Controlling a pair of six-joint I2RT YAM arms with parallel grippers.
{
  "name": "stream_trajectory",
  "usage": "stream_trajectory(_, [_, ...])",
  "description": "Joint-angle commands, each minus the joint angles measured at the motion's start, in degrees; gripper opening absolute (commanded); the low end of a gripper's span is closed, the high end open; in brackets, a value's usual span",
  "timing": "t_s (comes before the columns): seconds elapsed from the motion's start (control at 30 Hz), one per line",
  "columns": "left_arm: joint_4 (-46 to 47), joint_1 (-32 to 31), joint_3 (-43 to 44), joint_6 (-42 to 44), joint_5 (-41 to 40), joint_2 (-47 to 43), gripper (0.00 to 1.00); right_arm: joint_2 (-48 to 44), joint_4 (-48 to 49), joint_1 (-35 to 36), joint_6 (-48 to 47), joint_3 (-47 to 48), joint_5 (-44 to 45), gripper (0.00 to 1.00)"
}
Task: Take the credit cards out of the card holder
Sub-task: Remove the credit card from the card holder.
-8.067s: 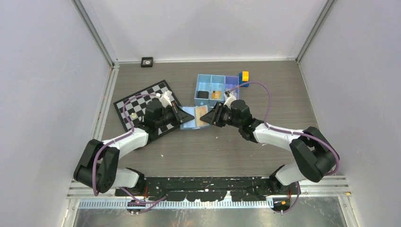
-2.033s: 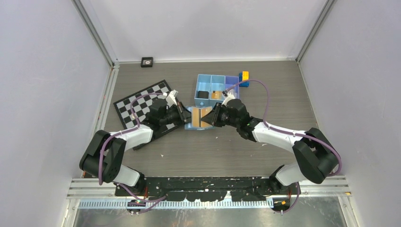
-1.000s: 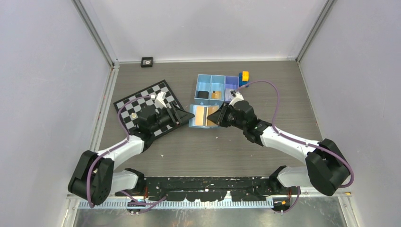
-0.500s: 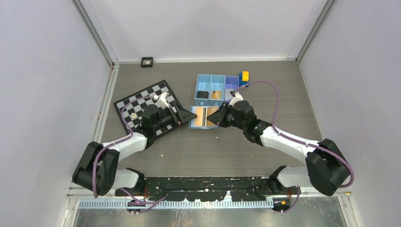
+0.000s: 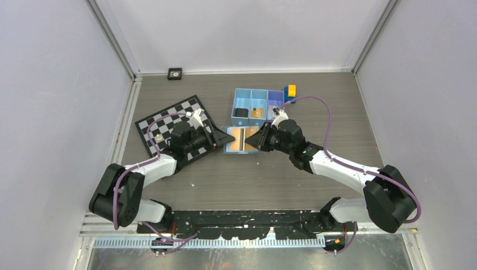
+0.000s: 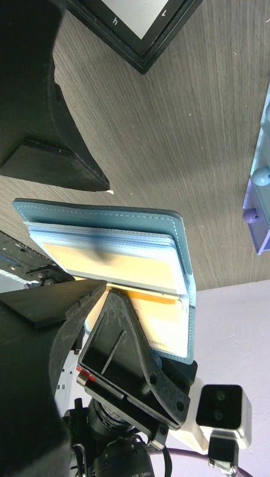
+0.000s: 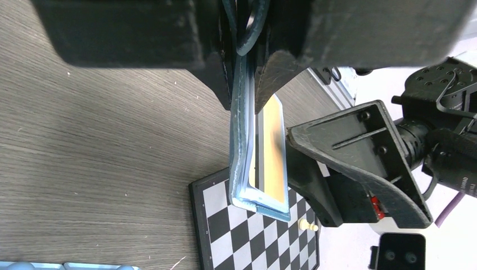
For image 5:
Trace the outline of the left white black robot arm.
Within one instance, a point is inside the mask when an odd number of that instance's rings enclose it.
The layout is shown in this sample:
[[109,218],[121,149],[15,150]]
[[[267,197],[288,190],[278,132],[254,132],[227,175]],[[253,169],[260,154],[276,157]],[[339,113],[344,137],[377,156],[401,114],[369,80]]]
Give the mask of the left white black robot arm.
[[143,188],[178,173],[192,163],[190,157],[196,151],[214,151],[233,141],[232,135],[209,120],[197,127],[181,121],[174,125],[168,146],[160,154],[135,165],[110,164],[90,199],[89,211],[115,227],[147,222],[160,233],[168,232],[173,224],[171,207],[143,199]]

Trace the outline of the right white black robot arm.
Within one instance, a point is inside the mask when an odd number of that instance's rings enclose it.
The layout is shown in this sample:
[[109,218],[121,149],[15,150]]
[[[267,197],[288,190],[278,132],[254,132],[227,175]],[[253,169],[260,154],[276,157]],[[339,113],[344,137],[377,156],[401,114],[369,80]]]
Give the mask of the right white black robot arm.
[[340,159],[323,146],[307,141],[294,120],[277,125],[266,122],[245,142],[260,151],[288,154],[296,168],[338,181],[363,196],[335,197],[320,210],[321,223],[329,231],[346,222],[373,222],[381,230],[394,233],[403,223],[413,223],[421,215],[419,200],[397,168],[387,165],[379,169]]

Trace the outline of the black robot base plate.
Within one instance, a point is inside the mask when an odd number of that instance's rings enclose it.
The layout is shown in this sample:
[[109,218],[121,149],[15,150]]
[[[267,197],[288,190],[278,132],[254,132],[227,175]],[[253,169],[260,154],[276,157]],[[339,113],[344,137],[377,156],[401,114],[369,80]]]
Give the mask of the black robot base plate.
[[171,234],[185,240],[312,239],[324,232],[353,232],[351,222],[339,223],[318,210],[176,210],[159,223],[142,222],[138,233]]

